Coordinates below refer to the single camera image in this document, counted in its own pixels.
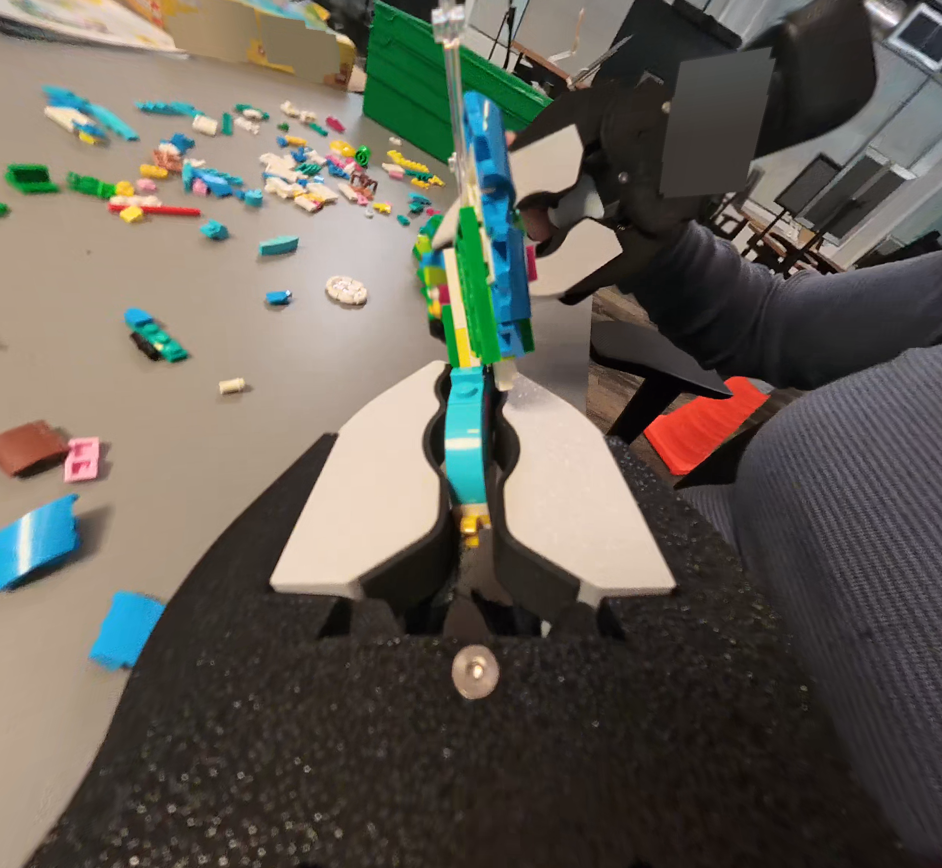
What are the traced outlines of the person's right forearm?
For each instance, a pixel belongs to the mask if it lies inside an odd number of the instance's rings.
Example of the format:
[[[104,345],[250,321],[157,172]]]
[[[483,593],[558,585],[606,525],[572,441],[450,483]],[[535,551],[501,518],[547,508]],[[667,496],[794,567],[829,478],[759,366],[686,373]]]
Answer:
[[[619,289],[703,368],[813,391],[887,365],[940,385],[941,253],[789,278],[691,224]]]

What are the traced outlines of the green plastic crate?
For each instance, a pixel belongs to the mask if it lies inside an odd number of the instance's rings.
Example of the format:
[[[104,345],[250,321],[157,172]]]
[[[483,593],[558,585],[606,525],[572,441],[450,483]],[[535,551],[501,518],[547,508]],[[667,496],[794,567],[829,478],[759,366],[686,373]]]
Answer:
[[[507,130],[523,130],[550,103],[541,91],[472,50],[462,48],[461,55],[464,90],[490,98]],[[445,65],[430,24],[375,2],[366,76],[364,115],[421,152],[447,161],[453,138]]]

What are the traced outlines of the yellow lego box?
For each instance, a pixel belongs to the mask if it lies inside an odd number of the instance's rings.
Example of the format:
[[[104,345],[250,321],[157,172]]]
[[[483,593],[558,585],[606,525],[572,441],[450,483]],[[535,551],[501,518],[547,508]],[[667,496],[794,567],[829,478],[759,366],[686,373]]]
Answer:
[[[347,90],[356,47],[318,5],[296,0],[122,0],[179,50]]]

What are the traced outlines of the white framed wall screen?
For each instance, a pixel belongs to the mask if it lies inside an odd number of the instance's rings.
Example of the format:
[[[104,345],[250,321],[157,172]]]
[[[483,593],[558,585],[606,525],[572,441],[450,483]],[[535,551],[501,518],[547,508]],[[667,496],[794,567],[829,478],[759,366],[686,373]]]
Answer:
[[[932,73],[941,70],[941,13],[920,3],[887,38],[888,46]]]

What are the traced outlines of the green lego panel piece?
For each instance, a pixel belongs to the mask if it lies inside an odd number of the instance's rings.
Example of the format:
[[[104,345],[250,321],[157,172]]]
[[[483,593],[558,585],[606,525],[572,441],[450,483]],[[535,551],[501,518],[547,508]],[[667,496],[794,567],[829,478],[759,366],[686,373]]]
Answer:
[[[24,195],[58,193],[48,166],[35,163],[11,163],[5,171],[6,183]]]

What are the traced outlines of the blue curved lego piece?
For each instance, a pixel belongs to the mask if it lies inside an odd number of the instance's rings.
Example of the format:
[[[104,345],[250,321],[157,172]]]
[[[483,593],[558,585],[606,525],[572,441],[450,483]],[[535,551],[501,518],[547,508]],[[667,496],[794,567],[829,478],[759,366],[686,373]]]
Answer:
[[[68,494],[22,516],[1,531],[1,590],[53,568],[79,546],[75,514],[78,496]]]
[[[115,592],[88,659],[117,671],[136,664],[166,605],[137,592]]]

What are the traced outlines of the teal lego plate assembly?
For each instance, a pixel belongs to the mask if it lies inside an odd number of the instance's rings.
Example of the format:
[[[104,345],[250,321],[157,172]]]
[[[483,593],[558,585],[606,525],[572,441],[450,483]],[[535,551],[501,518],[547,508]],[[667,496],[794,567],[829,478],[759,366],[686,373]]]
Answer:
[[[161,351],[161,360],[175,364],[189,358],[189,351],[174,339],[164,326],[149,312],[143,309],[126,309],[124,322],[129,329],[145,335]]]

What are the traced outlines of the instruction booklet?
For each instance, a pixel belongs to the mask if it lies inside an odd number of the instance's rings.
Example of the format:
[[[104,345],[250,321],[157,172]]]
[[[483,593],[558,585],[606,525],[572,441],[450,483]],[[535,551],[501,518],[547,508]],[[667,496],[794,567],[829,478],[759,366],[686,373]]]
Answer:
[[[113,0],[1,0],[1,31],[73,46],[183,53],[167,32]]]

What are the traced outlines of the brown curved lego piece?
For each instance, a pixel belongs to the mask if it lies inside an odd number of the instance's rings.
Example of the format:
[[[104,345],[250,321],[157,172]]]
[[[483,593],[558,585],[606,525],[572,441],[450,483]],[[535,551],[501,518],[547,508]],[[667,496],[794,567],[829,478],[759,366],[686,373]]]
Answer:
[[[64,461],[69,442],[45,420],[35,420],[1,433],[1,471],[21,477]]]

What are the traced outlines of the black television screen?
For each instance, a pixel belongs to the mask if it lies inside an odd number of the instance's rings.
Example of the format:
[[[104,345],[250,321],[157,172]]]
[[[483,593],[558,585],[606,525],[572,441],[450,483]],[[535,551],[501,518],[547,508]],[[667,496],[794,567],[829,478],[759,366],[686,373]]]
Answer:
[[[634,86],[654,78],[673,92],[683,62],[736,51],[742,41],[686,0],[634,0],[613,43],[620,47],[600,65],[597,81],[618,79]]]

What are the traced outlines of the orange traffic cone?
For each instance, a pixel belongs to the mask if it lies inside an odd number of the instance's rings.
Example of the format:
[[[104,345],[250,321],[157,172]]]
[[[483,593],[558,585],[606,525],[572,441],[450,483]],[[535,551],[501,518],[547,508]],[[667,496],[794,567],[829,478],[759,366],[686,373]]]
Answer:
[[[724,381],[727,398],[699,396],[660,415],[644,438],[674,476],[691,473],[731,438],[769,399],[768,385],[746,377]]]

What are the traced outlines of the teal oval lego assembly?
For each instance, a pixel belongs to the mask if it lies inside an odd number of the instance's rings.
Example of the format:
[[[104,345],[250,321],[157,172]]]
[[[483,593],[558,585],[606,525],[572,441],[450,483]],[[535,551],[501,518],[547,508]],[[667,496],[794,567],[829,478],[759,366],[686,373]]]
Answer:
[[[480,545],[491,527],[487,478],[491,450],[492,380],[485,366],[453,368],[445,408],[443,470],[463,546]]]

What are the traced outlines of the pile of loose lego pieces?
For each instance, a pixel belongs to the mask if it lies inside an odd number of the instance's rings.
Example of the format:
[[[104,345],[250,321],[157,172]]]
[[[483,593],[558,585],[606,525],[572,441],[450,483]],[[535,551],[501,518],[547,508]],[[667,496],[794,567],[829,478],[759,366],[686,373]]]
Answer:
[[[78,141],[91,146],[106,145],[116,137],[127,143],[137,142],[138,133],[124,120],[105,106],[80,97],[65,87],[45,85],[44,115],[50,121],[75,136]],[[269,115],[251,104],[236,104],[232,112],[221,117],[211,117],[192,104],[182,101],[139,101],[135,108],[148,115],[161,115],[188,119],[193,134],[206,137],[229,136],[235,127],[243,132],[258,135],[261,123]],[[244,207],[261,209],[269,196],[290,202],[297,209],[313,214],[344,199],[363,210],[365,216],[379,214],[393,216],[393,206],[378,199],[379,182],[372,177],[369,168],[371,150],[368,145],[353,146],[343,140],[333,140],[326,155],[318,153],[306,139],[290,132],[289,119],[324,138],[342,134],[344,128],[339,119],[328,116],[327,128],[318,124],[316,114],[299,110],[291,101],[281,104],[286,120],[279,123],[276,144],[285,150],[264,152],[258,158],[261,166],[262,186],[251,188],[242,177],[214,168],[196,158],[195,139],[183,132],[163,139],[152,152],[152,161],[143,163],[134,180],[107,181],[94,176],[69,172],[67,185],[71,191],[104,201],[111,213],[118,215],[126,224],[135,224],[149,216],[172,216],[199,218],[198,208],[173,205],[157,194],[159,182],[179,179],[184,194],[198,198],[235,198]],[[387,153],[381,170],[390,180],[406,182],[418,189],[407,196],[406,213],[395,215],[403,226],[409,226],[416,217],[437,216],[437,210],[428,191],[443,189],[445,181],[416,160],[406,158],[398,150],[399,139],[390,137],[394,146]]]

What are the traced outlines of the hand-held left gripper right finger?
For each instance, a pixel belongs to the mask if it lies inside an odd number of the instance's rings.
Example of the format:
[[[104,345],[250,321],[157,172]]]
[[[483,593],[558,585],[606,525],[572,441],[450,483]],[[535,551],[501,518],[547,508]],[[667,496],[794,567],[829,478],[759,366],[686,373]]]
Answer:
[[[522,607],[597,607],[677,582],[603,434],[524,375],[494,417],[493,553]]]

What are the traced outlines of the person's grey trouser leg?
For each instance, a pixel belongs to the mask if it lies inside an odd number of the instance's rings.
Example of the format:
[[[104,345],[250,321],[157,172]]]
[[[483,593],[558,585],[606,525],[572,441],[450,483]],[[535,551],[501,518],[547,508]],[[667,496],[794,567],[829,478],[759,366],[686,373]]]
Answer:
[[[856,777],[905,848],[941,852],[941,352],[813,391],[728,485],[680,490],[781,615]]]

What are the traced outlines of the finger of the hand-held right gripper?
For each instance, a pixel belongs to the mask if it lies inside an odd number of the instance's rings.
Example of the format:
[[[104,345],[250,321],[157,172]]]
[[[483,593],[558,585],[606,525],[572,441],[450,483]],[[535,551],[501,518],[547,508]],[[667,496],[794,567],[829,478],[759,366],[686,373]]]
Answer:
[[[531,241],[535,277],[528,281],[532,300],[578,304],[593,293],[593,276],[623,253],[617,232],[601,223],[575,223],[542,241]]]
[[[564,125],[539,137],[509,136],[509,162],[519,213],[590,213],[591,185],[583,177],[584,144],[577,125]]]

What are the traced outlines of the pink lego piece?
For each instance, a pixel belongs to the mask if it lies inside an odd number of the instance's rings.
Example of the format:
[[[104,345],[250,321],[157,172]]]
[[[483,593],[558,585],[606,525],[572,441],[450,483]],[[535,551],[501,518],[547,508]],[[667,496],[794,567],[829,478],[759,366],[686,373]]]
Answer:
[[[100,460],[100,438],[71,438],[68,441],[63,468],[64,483],[71,485],[96,480],[99,476]]]

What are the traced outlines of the blue green lego model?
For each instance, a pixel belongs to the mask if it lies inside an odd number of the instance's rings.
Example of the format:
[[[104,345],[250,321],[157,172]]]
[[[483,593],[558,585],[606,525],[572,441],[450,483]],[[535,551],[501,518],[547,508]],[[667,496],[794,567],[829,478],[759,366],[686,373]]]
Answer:
[[[445,342],[453,381],[509,391],[534,349],[532,255],[516,212],[500,108],[462,79],[465,7],[438,0],[431,26],[444,58],[458,197],[414,247],[430,330]]]

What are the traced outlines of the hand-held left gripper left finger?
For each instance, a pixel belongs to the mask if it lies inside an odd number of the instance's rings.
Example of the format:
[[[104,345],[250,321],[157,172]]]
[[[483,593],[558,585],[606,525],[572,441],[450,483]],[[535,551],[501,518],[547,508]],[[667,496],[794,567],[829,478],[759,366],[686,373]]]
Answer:
[[[340,428],[270,575],[275,592],[427,600],[444,587],[457,542],[431,436],[446,379],[430,361]]]

